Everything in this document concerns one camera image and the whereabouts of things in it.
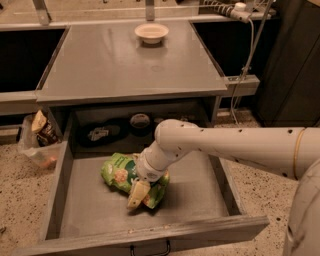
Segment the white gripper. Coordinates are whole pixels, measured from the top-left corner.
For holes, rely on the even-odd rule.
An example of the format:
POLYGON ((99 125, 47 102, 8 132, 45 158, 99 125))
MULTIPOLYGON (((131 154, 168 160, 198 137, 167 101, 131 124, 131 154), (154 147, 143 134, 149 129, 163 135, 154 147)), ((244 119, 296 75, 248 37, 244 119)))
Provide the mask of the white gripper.
POLYGON ((136 172, 140 180, 134 181, 129 193, 127 208, 136 209, 151 189, 149 182, 158 181, 167 167, 176 160, 176 154, 165 150, 154 141, 136 160, 136 172))

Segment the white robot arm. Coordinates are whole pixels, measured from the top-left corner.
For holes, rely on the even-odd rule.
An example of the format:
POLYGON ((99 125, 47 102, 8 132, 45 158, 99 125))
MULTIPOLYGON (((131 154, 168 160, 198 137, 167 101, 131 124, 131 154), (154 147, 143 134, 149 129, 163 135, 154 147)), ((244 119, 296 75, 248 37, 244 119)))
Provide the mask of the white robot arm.
POLYGON ((297 180, 283 256, 320 256, 319 128, 201 128, 164 120, 155 129, 154 142, 136 160, 138 178, 128 207, 137 208, 151 184, 192 151, 297 180))

